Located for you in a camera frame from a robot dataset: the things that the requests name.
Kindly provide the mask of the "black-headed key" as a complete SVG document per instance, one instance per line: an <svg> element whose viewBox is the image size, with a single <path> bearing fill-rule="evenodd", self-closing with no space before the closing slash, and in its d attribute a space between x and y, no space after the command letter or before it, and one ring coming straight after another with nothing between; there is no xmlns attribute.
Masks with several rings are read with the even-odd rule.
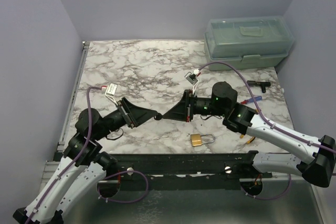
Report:
<svg viewBox="0 0 336 224"><path fill-rule="evenodd" d="M159 121L162 119L162 114L161 113L158 113L156 116L154 116L154 119Z"/></svg>

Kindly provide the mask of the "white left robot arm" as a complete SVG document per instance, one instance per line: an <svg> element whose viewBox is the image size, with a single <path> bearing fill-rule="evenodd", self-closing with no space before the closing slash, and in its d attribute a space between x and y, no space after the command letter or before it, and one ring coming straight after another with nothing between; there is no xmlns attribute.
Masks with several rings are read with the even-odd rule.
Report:
<svg viewBox="0 0 336 224"><path fill-rule="evenodd" d="M28 206L17 209L18 223L63 223L68 211L96 185L118 173L117 160L103 152L98 141L123 126L134 128L158 115L122 98L117 109L102 117L93 109L83 110L59 165L39 195Z"/></svg>

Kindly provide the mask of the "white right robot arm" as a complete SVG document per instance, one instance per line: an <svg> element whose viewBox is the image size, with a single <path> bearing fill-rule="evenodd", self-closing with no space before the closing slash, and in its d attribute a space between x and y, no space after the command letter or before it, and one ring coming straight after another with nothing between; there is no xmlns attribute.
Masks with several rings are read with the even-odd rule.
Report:
<svg viewBox="0 0 336 224"><path fill-rule="evenodd" d="M301 176L322 188L330 185L335 168L335 139L315 137L291 130L237 102L237 91L227 82L217 82L210 98L201 98L185 90L181 100L163 118L190 122L194 115L216 115L230 131L259 138L286 153L257 152L254 159L243 162L242 173L249 178L260 173L278 172Z"/></svg>

